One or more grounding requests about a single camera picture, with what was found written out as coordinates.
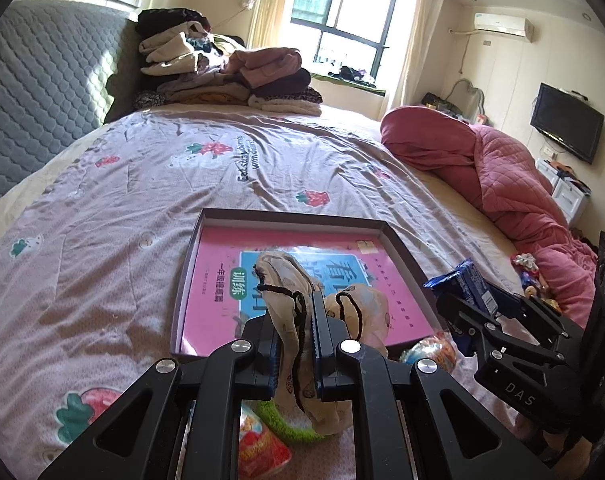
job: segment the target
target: blue snack package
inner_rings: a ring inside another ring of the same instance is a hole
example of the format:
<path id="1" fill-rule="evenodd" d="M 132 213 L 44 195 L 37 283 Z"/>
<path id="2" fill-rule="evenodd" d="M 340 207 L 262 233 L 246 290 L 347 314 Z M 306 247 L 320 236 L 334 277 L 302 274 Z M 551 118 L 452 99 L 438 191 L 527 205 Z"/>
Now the blue snack package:
<path id="1" fill-rule="evenodd" d="M 467 303 L 474 305 L 487 316 L 495 318 L 498 304 L 487 287 L 487 282 L 480 275 L 470 258 L 464 260 L 452 272 L 436 276 L 423 286 L 430 288 L 436 296 L 446 292 L 458 296 Z M 460 352 L 467 357 L 472 356 L 474 352 L 471 337 L 449 321 L 447 321 L 447 325 L 449 325 L 451 336 Z"/>

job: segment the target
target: white wall-mounted air conditioner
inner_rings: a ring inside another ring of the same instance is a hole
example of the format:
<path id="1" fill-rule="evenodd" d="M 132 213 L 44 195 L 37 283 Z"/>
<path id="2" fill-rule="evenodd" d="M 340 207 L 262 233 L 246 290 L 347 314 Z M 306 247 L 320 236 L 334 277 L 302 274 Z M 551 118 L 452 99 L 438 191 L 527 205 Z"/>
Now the white wall-mounted air conditioner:
<path id="1" fill-rule="evenodd" d="M 533 41 L 533 25 L 527 18 L 476 12 L 474 21 L 477 30 L 501 32 L 502 34 L 508 34 L 509 36 L 526 40 L 529 43 Z"/>

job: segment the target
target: television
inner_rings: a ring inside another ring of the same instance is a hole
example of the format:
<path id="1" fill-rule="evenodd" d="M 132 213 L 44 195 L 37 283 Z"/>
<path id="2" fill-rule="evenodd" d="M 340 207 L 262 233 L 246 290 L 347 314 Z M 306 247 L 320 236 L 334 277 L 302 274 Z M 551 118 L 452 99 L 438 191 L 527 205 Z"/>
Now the television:
<path id="1" fill-rule="evenodd" d="M 604 116 L 571 94 L 540 84 L 531 126 L 591 164 L 598 148 Z"/>

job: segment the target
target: bed sheet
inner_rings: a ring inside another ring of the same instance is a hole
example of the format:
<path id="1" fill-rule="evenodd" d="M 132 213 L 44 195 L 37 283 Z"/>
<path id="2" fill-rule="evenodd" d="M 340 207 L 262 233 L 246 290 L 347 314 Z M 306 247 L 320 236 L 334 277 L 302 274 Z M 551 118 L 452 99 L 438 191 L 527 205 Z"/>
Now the bed sheet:
<path id="1" fill-rule="evenodd" d="M 203 207 L 386 220 L 427 276 L 471 257 L 519 290 L 512 244 L 444 182 L 394 158 L 358 114 L 178 105 L 91 135 L 0 200 L 0 457 L 18 480 L 35 479 L 167 354 Z M 474 363 L 454 375 L 512 425 L 514 410 L 474 383 Z M 353 433 L 294 448 L 276 478 L 355 478 Z"/>

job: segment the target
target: headboard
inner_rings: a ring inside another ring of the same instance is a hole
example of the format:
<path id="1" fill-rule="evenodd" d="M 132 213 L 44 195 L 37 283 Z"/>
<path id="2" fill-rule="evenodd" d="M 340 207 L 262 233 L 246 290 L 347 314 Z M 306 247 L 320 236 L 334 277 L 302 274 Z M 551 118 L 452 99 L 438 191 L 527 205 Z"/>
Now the headboard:
<path id="1" fill-rule="evenodd" d="M 13 2 L 0 18 L 0 197 L 74 140 L 131 111 L 134 22 L 122 10 Z"/>

